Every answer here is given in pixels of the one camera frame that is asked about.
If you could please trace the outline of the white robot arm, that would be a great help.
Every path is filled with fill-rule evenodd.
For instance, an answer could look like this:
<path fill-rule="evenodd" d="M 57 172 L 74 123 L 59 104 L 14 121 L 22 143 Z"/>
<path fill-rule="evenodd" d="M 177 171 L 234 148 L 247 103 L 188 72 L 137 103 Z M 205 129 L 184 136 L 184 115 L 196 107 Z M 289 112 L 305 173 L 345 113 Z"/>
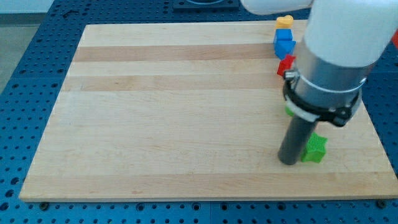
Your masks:
<path fill-rule="evenodd" d="M 294 92 L 325 109 L 348 105 L 397 30 L 397 0 L 242 0 L 257 15 L 310 8 Z"/>

